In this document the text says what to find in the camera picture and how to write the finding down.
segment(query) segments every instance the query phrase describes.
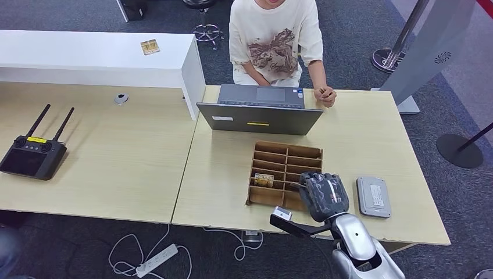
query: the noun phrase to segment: laptop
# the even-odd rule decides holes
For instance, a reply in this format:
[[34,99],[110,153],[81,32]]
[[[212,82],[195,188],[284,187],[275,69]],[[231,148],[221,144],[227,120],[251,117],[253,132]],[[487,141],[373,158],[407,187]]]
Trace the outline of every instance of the laptop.
[[303,88],[222,84],[217,103],[223,105],[305,108]]
[[321,109],[197,103],[213,130],[306,135]]

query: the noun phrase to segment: controller screen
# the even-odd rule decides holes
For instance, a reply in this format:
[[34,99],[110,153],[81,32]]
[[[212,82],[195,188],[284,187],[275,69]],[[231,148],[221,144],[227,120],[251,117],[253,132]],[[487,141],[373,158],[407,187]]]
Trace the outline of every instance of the controller screen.
[[43,153],[12,149],[0,166],[0,171],[35,176],[46,156]]

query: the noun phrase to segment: person's arm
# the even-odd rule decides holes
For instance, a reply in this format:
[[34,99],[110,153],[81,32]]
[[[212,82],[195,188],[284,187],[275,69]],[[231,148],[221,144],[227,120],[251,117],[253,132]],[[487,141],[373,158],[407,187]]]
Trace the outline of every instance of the person's arm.
[[321,60],[313,60],[308,63],[308,73],[312,79],[313,88],[319,89],[327,86],[325,68]]
[[315,0],[310,2],[299,33],[299,46],[301,58],[308,67],[308,73],[312,79],[314,95],[326,107],[334,105],[337,94],[327,86],[327,78],[323,65],[323,42],[319,28],[319,14]]
[[315,98],[324,104],[324,106],[330,108],[334,105],[335,97],[337,93],[327,86],[327,78],[325,75],[325,68],[321,60],[313,60],[308,64],[308,73],[313,83],[313,93]]
[[270,86],[270,83],[260,74],[252,65],[252,62],[248,61],[246,64],[243,64],[243,69],[245,72],[252,77],[259,85],[262,86]]

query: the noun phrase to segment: chair leg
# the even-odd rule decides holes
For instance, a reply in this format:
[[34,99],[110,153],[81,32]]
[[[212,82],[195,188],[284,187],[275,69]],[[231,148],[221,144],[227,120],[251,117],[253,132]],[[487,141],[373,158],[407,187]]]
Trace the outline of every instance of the chair leg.
[[213,50],[217,50],[218,43],[216,40],[219,38],[224,39],[224,33],[218,26],[207,24],[206,20],[207,9],[200,10],[201,24],[194,27],[192,33],[195,34],[195,39],[199,42],[212,42]]

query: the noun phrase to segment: person's hand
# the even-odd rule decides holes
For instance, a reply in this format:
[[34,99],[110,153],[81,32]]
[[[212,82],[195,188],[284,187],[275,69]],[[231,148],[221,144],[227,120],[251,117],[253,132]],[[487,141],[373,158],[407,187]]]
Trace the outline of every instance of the person's hand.
[[335,103],[335,97],[337,97],[337,93],[329,86],[320,87],[315,89],[313,92],[315,94],[315,98],[323,103],[324,106],[330,108]]

